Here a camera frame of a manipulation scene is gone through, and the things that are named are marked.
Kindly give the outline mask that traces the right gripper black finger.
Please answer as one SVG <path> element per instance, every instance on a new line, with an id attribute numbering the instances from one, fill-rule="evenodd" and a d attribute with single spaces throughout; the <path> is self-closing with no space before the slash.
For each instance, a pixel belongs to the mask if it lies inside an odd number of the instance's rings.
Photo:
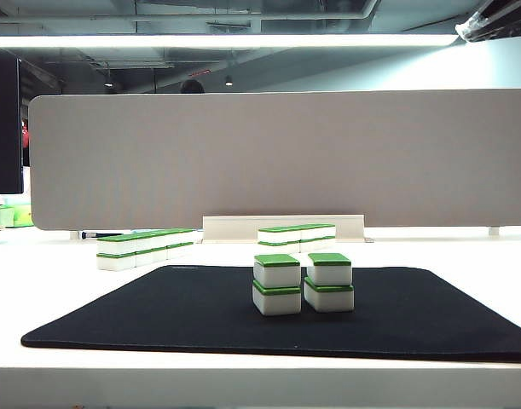
<path id="1" fill-rule="evenodd" d="M 471 30 L 467 42 L 481 42 L 508 37 L 521 37 L 521 19 L 516 21 L 493 21 L 490 24 Z"/>
<path id="2" fill-rule="evenodd" d="M 462 24 L 459 35 L 487 35 L 521 22 L 521 0 L 484 1 Z"/>

